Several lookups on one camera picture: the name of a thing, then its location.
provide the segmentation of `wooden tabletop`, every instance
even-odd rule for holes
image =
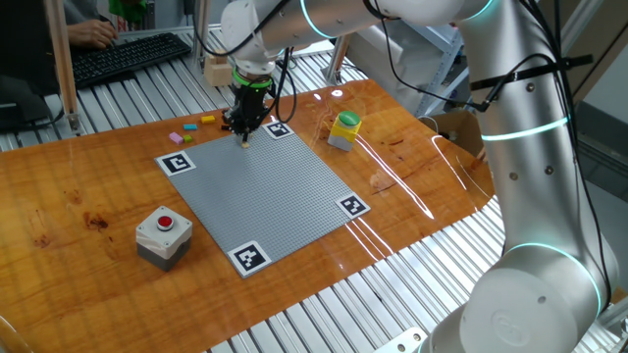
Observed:
[[[344,110],[364,122],[349,153],[327,144]],[[0,316],[34,352],[198,353],[476,212],[494,194],[486,165],[373,81],[301,94],[290,126],[372,211],[242,279],[153,160],[189,147],[168,135],[199,117],[0,154]],[[191,135],[197,144],[229,133],[216,123]],[[135,248],[134,228],[160,205],[194,222],[191,249],[168,273]]]

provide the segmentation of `pink lego brick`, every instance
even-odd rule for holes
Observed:
[[[176,132],[170,134],[170,139],[177,144],[183,144],[183,137],[179,136]]]

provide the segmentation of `green cap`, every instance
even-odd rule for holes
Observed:
[[[360,124],[360,117],[357,114],[349,111],[341,112],[338,114],[340,122],[346,126],[356,126]]]

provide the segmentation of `black keyboard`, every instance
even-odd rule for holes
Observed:
[[[161,63],[190,51],[176,35],[164,33],[79,54],[72,58],[75,84],[77,88],[84,88],[103,78]]]

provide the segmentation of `red button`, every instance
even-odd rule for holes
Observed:
[[[157,220],[157,227],[163,231],[170,230],[173,228],[173,219],[168,216],[162,216]]]

